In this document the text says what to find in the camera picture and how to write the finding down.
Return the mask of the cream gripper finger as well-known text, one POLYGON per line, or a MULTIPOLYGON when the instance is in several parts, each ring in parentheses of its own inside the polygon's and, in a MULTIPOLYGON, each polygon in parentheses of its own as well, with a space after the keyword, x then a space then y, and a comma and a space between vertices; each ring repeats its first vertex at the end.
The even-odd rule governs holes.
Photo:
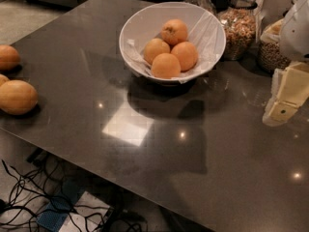
POLYGON ((263 123, 271 127, 287 123, 309 98, 309 64, 292 62, 286 69, 276 69, 272 76, 271 98, 263 123))

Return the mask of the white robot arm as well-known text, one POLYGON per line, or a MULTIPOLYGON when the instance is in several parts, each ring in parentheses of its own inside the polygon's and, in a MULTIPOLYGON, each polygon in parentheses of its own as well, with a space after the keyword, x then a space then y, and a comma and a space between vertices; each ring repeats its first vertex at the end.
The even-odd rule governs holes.
POLYGON ((291 60, 272 76, 271 98, 263 123, 281 126, 288 122, 309 98, 309 0, 297 0, 286 13, 279 31, 280 53, 291 60))

